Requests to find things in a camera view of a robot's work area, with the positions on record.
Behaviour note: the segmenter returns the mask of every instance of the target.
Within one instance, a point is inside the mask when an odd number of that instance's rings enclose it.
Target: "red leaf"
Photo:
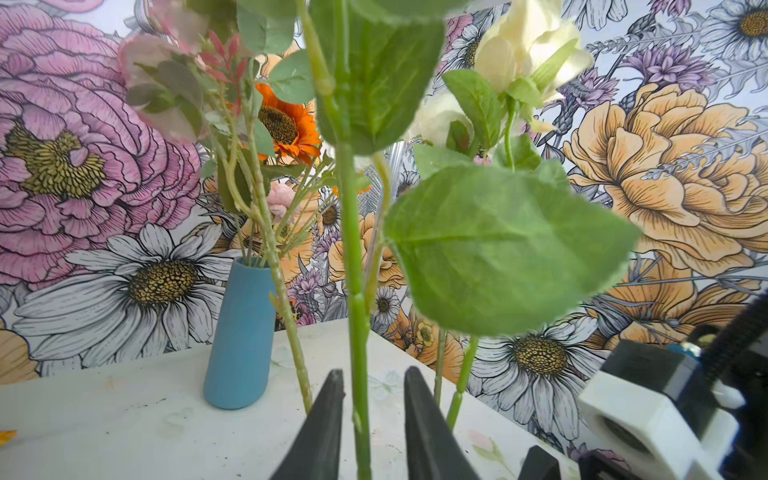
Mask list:
[[[237,73],[235,74],[235,78],[237,80],[240,80],[243,75],[245,75],[245,67],[248,66],[248,59],[244,58],[242,61],[240,61],[240,64],[237,66]]]
[[[209,70],[208,74],[211,77],[216,78],[218,81],[222,81],[223,83],[228,83],[228,84],[232,83],[232,81],[229,78],[227,78],[225,74],[221,73],[218,70]]]
[[[200,60],[202,60],[203,63],[209,67],[221,68],[224,66],[224,63],[222,63],[221,60],[212,53],[201,53]]]
[[[230,61],[237,55],[237,50],[240,49],[240,35],[235,35],[230,38]]]
[[[218,54],[221,55],[222,58],[225,58],[227,54],[224,53],[224,45],[221,44],[221,40],[219,40],[219,36],[216,35],[216,32],[211,30],[208,36],[210,37],[210,41],[214,44],[214,48]]]

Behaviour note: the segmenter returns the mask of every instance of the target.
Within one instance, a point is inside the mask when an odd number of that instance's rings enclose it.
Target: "wall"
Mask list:
[[[482,340],[469,390],[577,458],[600,444],[575,397],[620,339],[664,345],[722,326],[768,280],[768,6],[564,3],[597,61],[540,112],[558,131],[536,141],[575,192],[644,236],[620,286],[537,332]],[[439,71],[470,68],[505,9],[450,18]],[[123,101],[115,52],[151,30],[145,12],[141,0],[0,7],[0,383],[212,340],[242,223],[211,179],[200,182],[204,156],[162,139]],[[279,58],[268,60],[265,74]],[[435,77],[427,93],[442,88]],[[389,160],[398,195],[419,182],[406,147]],[[87,169],[68,176],[72,165]],[[373,178],[360,196],[366,249],[379,195]],[[328,189],[312,205],[327,200],[283,265],[302,325],[346,315],[338,204]],[[377,296],[372,328],[433,366],[438,327],[411,309],[389,251]],[[465,345],[449,335],[454,381]]]

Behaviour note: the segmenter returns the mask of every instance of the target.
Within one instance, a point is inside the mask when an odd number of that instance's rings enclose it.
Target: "matte blue vase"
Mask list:
[[[275,283],[269,268],[232,262],[203,387],[211,405],[242,409],[264,394],[275,333],[270,292]]]

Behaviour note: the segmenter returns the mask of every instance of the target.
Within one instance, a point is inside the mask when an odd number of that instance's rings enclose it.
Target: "daisy center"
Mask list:
[[[331,205],[323,212],[323,226],[330,227],[339,218],[339,212],[336,211],[336,206]]]
[[[42,141],[17,125],[5,137],[5,154],[21,158],[30,176],[21,187],[30,194],[63,198],[91,195],[104,175],[104,161],[88,152],[74,134],[61,132],[54,140]]]
[[[517,341],[515,360],[539,375],[560,373],[565,368],[565,349],[552,339],[528,336]]]
[[[262,107],[259,110],[259,120],[278,144],[291,145],[299,136],[293,119],[274,107]]]
[[[739,29],[748,37],[760,37],[768,34],[768,10],[756,10],[748,13],[741,19]]]
[[[139,303],[167,303],[189,293],[196,279],[194,265],[185,260],[153,263],[136,272],[128,292]]]

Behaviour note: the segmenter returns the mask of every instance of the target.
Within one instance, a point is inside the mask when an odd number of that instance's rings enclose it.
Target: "white table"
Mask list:
[[[299,329],[316,395],[327,373],[344,370],[344,427],[339,478],[356,478],[347,322]],[[202,385],[210,347],[0,387],[0,430],[18,436],[0,447],[2,480],[215,480],[269,478],[304,420],[285,332],[275,333],[270,383],[251,407],[208,405]],[[416,365],[431,386],[434,372],[371,333],[368,341],[372,468],[376,478],[407,478],[402,376]],[[443,382],[442,410],[455,387]],[[481,478],[512,480],[528,449],[541,445],[578,478],[576,464],[516,424],[465,395],[454,434]],[[481,457],[483,436],[506,465]]]

